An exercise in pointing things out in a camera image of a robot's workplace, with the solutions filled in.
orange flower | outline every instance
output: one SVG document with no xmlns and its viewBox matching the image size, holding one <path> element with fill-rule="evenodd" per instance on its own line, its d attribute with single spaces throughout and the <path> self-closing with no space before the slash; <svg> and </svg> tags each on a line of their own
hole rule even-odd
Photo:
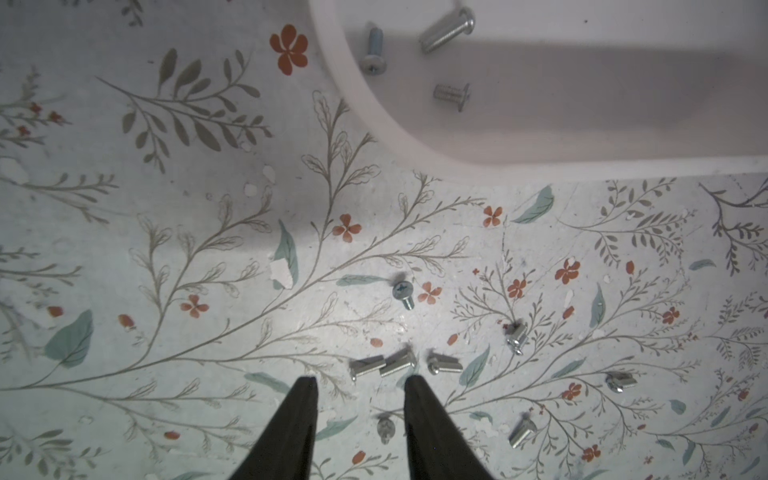
<svg viewBox="0 0 768 480">
<path fill-rule="evenodd" d="M 304 55 L 309 44 L 304 35 L 296 37 L 296 27 L 290 23 L 283 27 L 280 37 L 277 34 L 270 37 L 272 49 L 281 54 L 277 59 L 277 67 L 286 75 L 293 73 L 291 64 L 303 68 L 309 63 Z"/>
<path fill-rule="evenodd" d="M 482 223 L 483 227 L 490 227 L 491 223 L 493 223 L 493 226 L 496 227 L 502 222 L 498 219 L 502 215 L 501 207 L 497 208 L 496 211 L 493 211 L 491 206 L 488 205 L 485 210 L 482 211 L 482 213 L 488 215 L 488 218 L 486 218 Z"/>
<path fill-rule="evenodd" d="M 578 276 L 578 269 L 580 266 L 581 263 L 579 262 L 574 262 L 573 265 L 568 265 L 568 260 L 566 260 L 565 263 L 563 263 L 563 267 L 554 275 L 554 279 L 563 279 L 563 285 L 568 285 L 568 282 Z"/>
<path fill-rule="evenodd" d="M 349 214 L 343 214 L 341 217 L 339 217 L 339 219 L 341 220 L 341 223 L 344 224 L 344 226 L 341 227 L 339 225 L 338 227 L 334 227 L 333 234 L 338 237 L 343 233 L 344 237 L 342 238 L 344 241 L 347 243 L 352 243 L 352 233 L 357 235 L 362 230 L 362 227 L 359 224 L 350 226 L 349 222 L 352 221 L 352 216 Z"/>
<path fill-rule="evenodd" d="M 522 298 L 523 297 L 523 289 L 525 286 L 528 285 L 528 282 L 523 279 L 523 281 L 515 280 L 512 282 L 512 285 L 507 287 L 507 291 L 509 292 L 509 298 Z"/>
<path fill-rule="evenodd" d="M 355 454 L 355 456 L 352 457 L 352 465 L 357 465 L 358 463 L 362 462 L 365 457 L 366 453 L 363 450 L 360 450 Z"/>
<path fill-rule="evenodd" d="M 64 309 L 60 306 L 50 306 L 48 307 L 48 315 L 56 318 L 57 316 L 64 315 Z"/>
<path fill-rule="evenodd" d="M 424 300 L 427 301 L 429 305 L 435 305 L 435 302 L 437 302 L 437 299 L 435 298 L 442 292 L 442 287 L 437 287 L 434 290 L 432 289 L 432 282 L 427 282 L 424 285 L 422 285 L 422 288 L 426 293 L 422 293 L 419 295 L 419 302 L 423 302 Z"/>
<path fill-rule="evenodd" d="M 662 317 L 664 319 L 661 320 L 661 322 L 662 323 L 668 323 L 669 325 L 672 325 L 672 322 L 674 322 L 674 320 L 676 318 L 678 318 L 679 316 L 680 316 L 680 312 L 675 310 L 674 307 L 671 307 L 669 312 L 664 312 L 664 315 L 662 315 Z"/>
<path fill-rule="evenodd" d="M 570 384 L 568 390 L 561 394 L 563 400 L 573 400 L 579 395 L 581 395 L 581 384 L 576 384 L 575 382 Z"/>
<path fill-rule="evenodd" d="M 192 318 L 200 318 L 200 312 L 205 313 L 208 311 L 208 305 L 206 305 L 205 303 L 203 303 L 202 305 L 197 304 L 197 302 L 200 300 L 199 296 L 190 295 L 189 298 L 192 304 L 190 305 L 189 303 L 182 303 L 181 310 L 184 312 L 189 311 L 190 316 Z"/>
</svg>

green leaf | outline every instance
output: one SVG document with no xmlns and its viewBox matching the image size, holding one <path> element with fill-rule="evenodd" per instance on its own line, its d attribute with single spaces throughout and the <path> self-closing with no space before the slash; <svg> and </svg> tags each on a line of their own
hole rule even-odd
<svg viewBox="0 0 768 480">
<path fill-rule="evenodd" d="M 672 411 L 678 415 L 683 415 L 685 413 L 685 403 L 680 400 L 670 400 L 670 406 L 672 407 Z"/>
<path fill-rule="evenodd" d="M 278 220 L 278 222 L 280 223 L 280 245 L 277 246 L 274 259 L 286 259 L 288 262 L 288 270 L 290 270 L 290 275 L 293 278 L 293 285 L 296 285 L 299 282 L 299 258 L 296 256 L 296 244 L 293 242 L 291 234 L 286 230 L 283 221 Z M 285 288 L 277 280 L 273 281 L 273 286 L 275 290 Z"/>
<path fill-rule="evenodd" d="M 667 440 L 664 440 L 664 439 L 658 439 L 658 440 L 656 441 L 656 443 L 658 443 L 659 445 L 663 446 L 663 447 L 664 447 L 664 448 L 666 448 L 666 449 L 674 450 L 674 447 L 672 446 L 672 444 L 671 444 L 671 443 L 669 443 Z"/>
<path fill-rule="evenodd" d="M 581 480 L 592 480 L 596 476 L 602 475 L 605 472 L 608 472 L 608 470 L 595 470 L 594 472 L 592 472 L 591 474 L 589 474 L 586 477 L 582 478 Z"/>
<path fill-rule="evenodd" d="M 214 134 L 199 121 L 193 119 L 192 122 L 194 123 L 194 131 L 200 138 L 200 141 L 213 151 L 221 151 L 221 145 L 219 145 L 219 141 L 214 137 Z"/>
<path fill-rule="evenodd" d="M 573 362 L 568 363 L 565 367 L 563 367 L 562 369 L 558 370 L 552 376 L 552 378 L 553 379 L 559 379 L 562 376 L 566 376 L 568 373 L 571 373 L 571 372 L 575 371 L 576 369 L 578 369 L 578 367 L 580 367 L 581 364 L 584 363 L 585 360 L 586 360 L 586 358 L 583 358 L 581 360 L 574 360 Z"/>
<path fill-rule="evenodd" d="M 485 362 L 488 361 L 488 354 L 491 352 L 491 346 L 485 349 L 476 359 L 472 360 L 467 368 L 464 369 L 462 375 L 458 378 L 458 384 L 461 386 L 471 387 L 480 380 L 480 374 L 485 368 Z"/>
<path fill-rule="evenodd" d="M 173 477 L 171 480 L 193 480 L 193 478 L 204 477 L 205 475 L 210 475 L 210 473 L 205 473 L 205 472 L 187 472 L 187 473 L 182 473 L 181 475 L 178 475 L 177 477 Z"/>
<path fill-rule="evenodd" d="M 683 465 L 688 464 L 690 457 L 694 454 L 694 450 L 696 450 L 696 444 L 688 440 L 688 447 L 685 449 L 685 453 L 683 454 Z"/>
<path fill-rule="evenodd" d="M 83 363 L 94 332 L 93 314 L 85 310 L 77 320 L 62 328 L 45 344 L 45 356 L 60 360 L 70 369 Z"/>
<path fill-rule="evenodd" d="M 134 122 L 136 121 L 136 112 L 135 111 L 129 111 L 125 114 L 123 117 L 123 133 L 126 134 L 134 126 Z"/>
<path fill-rule="evenodd" d="M 720 422 L 723 421 L 725 418 L 725 415 L 728 415 L 728 412 L 730 412 L 730 406 L 727 406 L 720 414 L 715 417 L 715 419 L 712 421 L 712 424 L 710 426 L 716 427 L 720 424 Z"/>
<path fill-rule="evenodd" d="M 246 373 L 245 380 L 250 380 L 251 382 L 256 382 L 262 385 L 266 385 L 270 387 L 272 390 L 274 390 L 275 392 L 282 393 L 282 394 L 286 394 L 290 391 L 290 387 L 285 382 L 281 382 L 275 377 L 264 372 Z"/>
<path fill-rule="evenodd" d="M 760 463 L 760 457 L 755 457 L 755 459 L 750 463 L 750 466 L 746 467 L 744 470 L 741 471 L 740 475 L 744 475 L 749 470 L 757 467 L 757 464 Z"/>
<path fill-rule="evenodd" d="M 531 205 L 520 217 L 513 220 L 515 223 L 530 223 L 546 214 L 554 205 L 552 188 L 547 186 L 541 189 L 536 197 L 536 202 Z"/>
<path fill-rule="evenodd" d="M 491 417 L 490 413 L 485 412 L 472 412 L 469 414 L 469 418 L 473 420 L 482 420 L 482 419 L 488 419 L 488 421 L 493 425 L 493 417 Z"/>
<path fill-rule="evenodd" d="M 603 321 L 605 317 L 605 299 L 603 298 L 603 289 L 600 288 L 598 283 L 598 293 L 592 300 L 592 320 L 589 322 L 589 327 L 594 328 Z"/>
<path fill-rule="evenodd" d="M 369 283 L 388 282 L 386 278 L 373 275 L 345 275 L 336 281 L 338 286 L 367 285 Z"/>
<path fill-rule="evenodd" d="M 704 268 L 706 266 L 717 266 L 717 265 L 715 265 L 715 262 L 713 262 L 712 260 L 707 258 L 707 259 L 704 259 L 704 260 L 696 260 L 695 262 L 693 262 L 688 267 L 688 269 L 696 271 L 696 270 L 698 270 L 700 268 Z"/>
<path fill-rule="evenodd" d="M 351 419 L 347 420 L 339 420 L 338 422 L 334 422 L 333 420 L 328 421 L 328 426 L 326 426 L 324 429 L 320 430 L 315 434 L 315 440 L 324 440 L 328 437 L 332 437 L 334 435 L 337 435 L 341 433 L 342 430 L 344 430 L 346 427 L 349 426 L 350 423 L 354 422 L 357 418 L 357 415 L 353 416 Z"/>
</svg>

white paint chip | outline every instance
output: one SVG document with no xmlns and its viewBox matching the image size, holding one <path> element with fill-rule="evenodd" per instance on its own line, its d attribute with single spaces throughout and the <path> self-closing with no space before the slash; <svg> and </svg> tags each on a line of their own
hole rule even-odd
<svg viewBox="0 0 768 480">
<path fill-rule="evenodd" d="M 0 175 L 19 185 L 29 182 L 27 171 L 18 160 L 11 157 L 0 157 Z"/>
<path fill-rule="evenodd" d="M 286 290 L 293 288 L 293 277 L 288 268 L 288 260 L 281 258 L 270 263 L 270 280 L 277 280 Z"/>
<path fill-rule="evenodd" d="M 243 194 L 246 197 L 255 197 L 259 193 L 259 187 L 254 184 L 245 183 L 243 186 Z"/>
</svg>

machine screw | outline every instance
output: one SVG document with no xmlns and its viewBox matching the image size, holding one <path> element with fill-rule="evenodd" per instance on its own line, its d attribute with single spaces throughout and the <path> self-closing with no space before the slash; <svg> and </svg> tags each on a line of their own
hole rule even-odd
<svg viewBox="0 0 768 480">
<path fill-rule="evenodd" d="M 509 437 L 509 445 L 516 449 L 532 433 L 536 433 L 536 424 L 531 419 L 523 419 L 515 433 Z"/>
<path fill-rule="evenodd" d="M 406 306 L 406 310 L 413 310 L 413 283 L 403 280 L 398 282 L 392 288 L 392 296 L 398 300 L 402 300 L 402 304 Z"/>
<path fill-rule="evenodd" d="M 387 376 L 394 372 L 407 369 L 410 366 L 416 366 L 416 357 L 413 355 L 411 349 L 407 349 L 403 350 L 402 353 L 394 358 L 392 363 L 379 370 L 379 372 L 381 373 L 381 376 Z"/>
<path fill-rule="evenodd" d="M 469 84 L 464 86 L 464 90 L 451 87 L 450 85 L 439 84 L 435 86 L 435 91 L 432 93 L 432 96 L 438 100 L 452 101 L 458 104 L 458 111 L 464 110 L 464 105 L 469 100 L 469 95 Z"/>
<path fill-rule="evenodd" d="M 433 375 L 441 372 L 461 373 L 464 367 L 457 359 L 449 356 L 430 355 L 427 359 L 427 370 Z"/>
<path fill-rule="evenodd" d="M 384 365 L 386 365 L 386 362 L 381 355 L 372 356 L 369 359 L 355 360 L 349 363 L 349 376 L 355 382 L 357 377 L 381 369 Z"/>
<path fill-rule="evenodd" d="M 381 28 L 373 27 L 368 34 L 368 55 L 360 61 L 360 69 L 364 74 L 381 75 L 386 71 L 386 61 L 382 58 L 384 32 Z"/>
<path fill-rule="evenodd" d="M 517 326 L 509 326 L 507 329 L 507 343 L 517 355 L 523 354 L 523 345 L 528 341 L 528 335 L 525 334 L 526 326 L 521 323 Z"/>
<path fill-rule="evenodd" d="M 605 378 L 605 385 L 612 392 L 622 393 L 624 390 L 637 385 L 637 380 L 634 379 L 631 373 L 612 372 L 608 373 Z"/>
<path fill-rule="evenodd" d="M 467 35 L 475 29 L 475 13 L 470 8 L 462 8 L 458 11 L 458 17 L 436 33 L 424 38 L 422 52 L 430 53 L 448 43 L 458 34 L 464 32 Z"/>
</svg>

